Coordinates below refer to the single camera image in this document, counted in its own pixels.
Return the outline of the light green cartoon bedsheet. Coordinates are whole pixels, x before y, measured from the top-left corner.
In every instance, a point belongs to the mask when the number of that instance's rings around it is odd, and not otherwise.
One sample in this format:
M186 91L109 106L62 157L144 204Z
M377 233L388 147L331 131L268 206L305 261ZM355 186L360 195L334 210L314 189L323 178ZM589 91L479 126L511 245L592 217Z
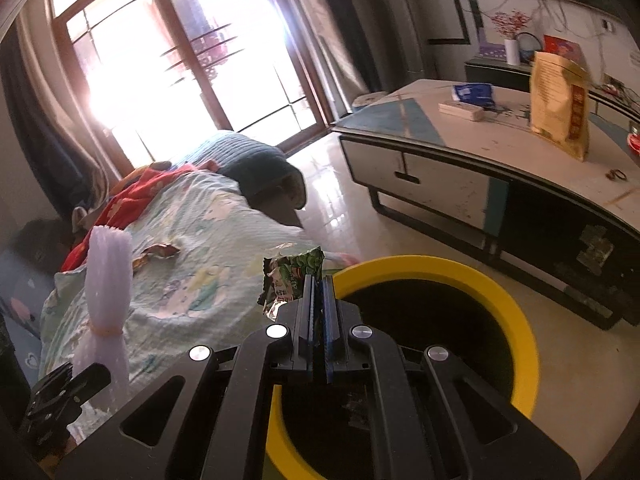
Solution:
M124 324L128 396L196 344L233 347L265 326L257 302L262 263L317 246L303 229L250 208L234 181L203 171L178 177L126 230L136 255L154 243L179 251L145 263L132 279Z

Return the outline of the red greeting card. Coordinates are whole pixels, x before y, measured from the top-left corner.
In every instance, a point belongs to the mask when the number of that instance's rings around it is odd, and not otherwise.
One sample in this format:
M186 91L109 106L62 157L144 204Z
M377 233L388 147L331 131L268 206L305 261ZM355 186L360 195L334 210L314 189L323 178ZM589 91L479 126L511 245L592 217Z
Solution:
M544 52L562 56L585 68L587 66L582 47L574 41L557 36L544 35Z

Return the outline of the dark green snack wrapper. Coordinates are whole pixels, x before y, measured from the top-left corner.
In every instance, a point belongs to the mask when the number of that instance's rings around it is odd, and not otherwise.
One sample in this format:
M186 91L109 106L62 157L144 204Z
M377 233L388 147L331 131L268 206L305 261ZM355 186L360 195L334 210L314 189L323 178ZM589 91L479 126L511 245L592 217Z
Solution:
M320 247L292 256L278 255L262 260L262 292L257 304L274 321L282 304L303 297L305 280L321 278L324 252Z

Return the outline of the white grey coffee table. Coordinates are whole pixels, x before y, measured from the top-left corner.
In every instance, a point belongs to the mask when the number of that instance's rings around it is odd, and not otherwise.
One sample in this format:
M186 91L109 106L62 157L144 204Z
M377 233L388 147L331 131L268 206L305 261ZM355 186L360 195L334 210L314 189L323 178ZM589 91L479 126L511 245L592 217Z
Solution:
M639 321L639 166L602 119L581 162L529 129L529 97L499 88L480 122L442 114L420 79L336 123L373 208L608 330Z

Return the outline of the yellow rimmed black trash bin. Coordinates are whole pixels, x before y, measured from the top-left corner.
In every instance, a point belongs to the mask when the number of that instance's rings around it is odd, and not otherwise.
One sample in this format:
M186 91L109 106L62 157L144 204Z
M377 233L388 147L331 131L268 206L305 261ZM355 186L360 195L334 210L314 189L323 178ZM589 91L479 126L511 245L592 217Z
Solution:
M378 258L334 274L335 296L363 322L416 353L454 352L532 416L539 387L535 336L515 300L470 266L445 258ZM370 479L370 432L363 388L292 385L273 390L266 445L269 479Z

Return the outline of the purple box on cabinet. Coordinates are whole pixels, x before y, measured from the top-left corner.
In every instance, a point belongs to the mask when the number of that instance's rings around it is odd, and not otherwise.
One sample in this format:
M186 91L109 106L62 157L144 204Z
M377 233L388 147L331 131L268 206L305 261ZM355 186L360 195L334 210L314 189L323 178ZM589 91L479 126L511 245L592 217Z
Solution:
M478 53L479 58L490 58L491 60L498 60L506 62L506 48L504 44L492 44L486 38L486 32L484 27L477 29L478 38Z

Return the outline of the dark tv cabinet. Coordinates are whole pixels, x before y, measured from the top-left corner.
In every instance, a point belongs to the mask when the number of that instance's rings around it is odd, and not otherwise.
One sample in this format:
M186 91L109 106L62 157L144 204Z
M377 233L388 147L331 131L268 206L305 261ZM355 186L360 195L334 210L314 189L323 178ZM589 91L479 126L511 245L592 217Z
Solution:
M470 58L464 63L466 80L469 82L487 82L494 86L507 88L512 90L531 92L535 84L541 88L546 84L550 88L550 92L557 98L560 95L560 80L564 75L567 80L566 85L578 85L577 76L571 75L568 70L561 70L557 67L555 70L547 68L542 70L541 75L536 75L536 67L530 65L509 65L506 62L488 60L488 58ZM608 116L603 114L606 108L609 108L612 114L623 116L620 125L629 130L630 124L639 123L639 111L631 105L626 104L620 98L614 98L588 80L582 83L582 88L589 91L589 101L596 103L596 114L602 118L610 120Z

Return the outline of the beige dark curtain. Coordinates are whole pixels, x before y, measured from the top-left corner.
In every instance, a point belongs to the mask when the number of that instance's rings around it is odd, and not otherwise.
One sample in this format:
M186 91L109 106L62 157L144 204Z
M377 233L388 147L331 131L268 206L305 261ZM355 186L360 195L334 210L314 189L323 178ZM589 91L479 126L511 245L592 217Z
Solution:
M78 209L101 209L117 171L88 119L52 92L20 20L1 41L1 80L17 142L56 212L70 220Z
M319 44L337 87L352 105L381 89L380 76L352 0L294 0Z

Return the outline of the red floral blanket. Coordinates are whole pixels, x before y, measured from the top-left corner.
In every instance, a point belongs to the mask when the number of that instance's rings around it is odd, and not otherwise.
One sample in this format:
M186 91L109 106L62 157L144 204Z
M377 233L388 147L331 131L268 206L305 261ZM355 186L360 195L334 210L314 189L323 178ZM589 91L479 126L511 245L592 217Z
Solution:
M90 233L96 226L109 226L123 230L142 215L142 212L154 200L160 191L174 183L178 177L196 170L217 172L219 166L209 159L198 166L185 164L177 169L154 169L146 166L136 170L137 180L116 193L96 218L82 241L74 247L64 260L61 271L73 271L79 268L88 256Z

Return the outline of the small white blue stool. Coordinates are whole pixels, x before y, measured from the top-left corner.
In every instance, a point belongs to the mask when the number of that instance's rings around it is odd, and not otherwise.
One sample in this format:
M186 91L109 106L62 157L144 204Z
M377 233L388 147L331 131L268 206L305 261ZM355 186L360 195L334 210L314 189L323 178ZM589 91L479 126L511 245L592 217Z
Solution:
M350 107L352 111L356 113L358 110L363 110L371 104L378 102L380 99L383 99L384 96L387 96L387 92L385 91L363 94L362 96L357 96L356 99L352 101L352 104L350 104Z

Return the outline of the brown framed glass door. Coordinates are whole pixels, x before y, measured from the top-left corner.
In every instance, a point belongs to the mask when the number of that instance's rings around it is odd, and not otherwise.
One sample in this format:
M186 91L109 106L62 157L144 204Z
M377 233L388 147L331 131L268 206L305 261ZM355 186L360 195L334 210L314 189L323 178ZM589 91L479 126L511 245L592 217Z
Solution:
M64 73L120 171L244 133L294 152L329 100L286 0L48 0Z

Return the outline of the teal quilted blanket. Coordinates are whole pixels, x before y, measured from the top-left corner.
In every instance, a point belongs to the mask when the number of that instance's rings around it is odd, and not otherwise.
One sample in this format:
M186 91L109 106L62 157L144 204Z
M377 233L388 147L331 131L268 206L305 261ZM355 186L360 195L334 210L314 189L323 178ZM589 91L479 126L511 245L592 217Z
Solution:
M307 190L303 174L291 165L285 154L271 146L244 136L242 133L222 130L179 162L198 166L212 160L218 172L239 183L245 196L258 195L268 188L280 186L295 209L307 203Z

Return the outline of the white vase red flowers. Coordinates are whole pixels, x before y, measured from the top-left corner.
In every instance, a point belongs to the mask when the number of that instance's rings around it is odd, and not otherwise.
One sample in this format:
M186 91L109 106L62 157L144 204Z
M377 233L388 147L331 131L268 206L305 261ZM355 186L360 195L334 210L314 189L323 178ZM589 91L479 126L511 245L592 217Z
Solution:
M520 64L520 47L516 36L528 25L530 16L519 10L512 12L499 11L490 17L496 31L503 36L506 49L506 62L511 66Z

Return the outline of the beige dark left curtain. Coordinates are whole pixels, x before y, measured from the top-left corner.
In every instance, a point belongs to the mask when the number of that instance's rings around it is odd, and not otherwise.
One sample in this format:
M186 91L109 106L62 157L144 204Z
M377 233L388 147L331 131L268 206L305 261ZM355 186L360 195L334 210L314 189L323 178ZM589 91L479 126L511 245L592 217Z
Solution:
M1 80L17 142L56 212L70 220L78 209L101 209L117 171L88 119L52 92L20 20L1 41Z

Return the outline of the white flat box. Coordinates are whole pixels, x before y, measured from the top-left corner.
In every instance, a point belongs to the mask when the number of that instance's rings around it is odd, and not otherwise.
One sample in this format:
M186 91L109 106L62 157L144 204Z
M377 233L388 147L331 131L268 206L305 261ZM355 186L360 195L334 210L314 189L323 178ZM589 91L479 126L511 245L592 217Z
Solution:
M484 108L481 106L459 102L445 101L438 104L438 109L442 114L463 118L470 122L480 122L485 117Z

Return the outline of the gold standing pouch bag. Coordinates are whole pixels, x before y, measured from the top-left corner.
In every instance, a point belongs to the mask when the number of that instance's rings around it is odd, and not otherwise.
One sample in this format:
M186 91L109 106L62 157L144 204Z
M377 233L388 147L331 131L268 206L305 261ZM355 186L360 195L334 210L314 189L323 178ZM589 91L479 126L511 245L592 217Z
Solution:
M585 80L590 82L588 73L567 58L548 52L536 52L533 66L536 67L536 75L541 75L547 68L555 70L559 67L577 76L577 86L567 86L565 76L561 76L557 98L546 84L541 88L535 84L529 92L530 128L532 133L583 162L589 150L589 92L582 88L582 83Z

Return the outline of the beige dark right curtain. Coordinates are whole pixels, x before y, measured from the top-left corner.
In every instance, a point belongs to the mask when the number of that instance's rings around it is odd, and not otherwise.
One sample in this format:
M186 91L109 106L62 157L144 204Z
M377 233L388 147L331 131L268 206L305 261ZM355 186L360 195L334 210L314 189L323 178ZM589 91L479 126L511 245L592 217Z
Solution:
M352 105L381 89L380 76L352 0L294 0L319 44L337 87Z

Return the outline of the red white can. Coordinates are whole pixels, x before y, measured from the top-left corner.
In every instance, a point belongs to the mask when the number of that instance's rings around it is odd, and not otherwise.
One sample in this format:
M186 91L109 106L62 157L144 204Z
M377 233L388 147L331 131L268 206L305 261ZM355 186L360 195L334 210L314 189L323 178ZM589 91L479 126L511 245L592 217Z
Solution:
M640 156L640 129L637 126L631 126L627 136L627 144L631 151Z

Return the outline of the brown torn wrapper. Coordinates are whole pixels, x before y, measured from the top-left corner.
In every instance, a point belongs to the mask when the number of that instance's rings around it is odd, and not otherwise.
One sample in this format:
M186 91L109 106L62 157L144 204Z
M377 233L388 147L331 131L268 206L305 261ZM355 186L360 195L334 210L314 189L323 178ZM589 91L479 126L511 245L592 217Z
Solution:
M171 244L154 244L142 250L140 256L132 260L132 268L137 271L148 263L151 259L169 259L174 258L180 249Z

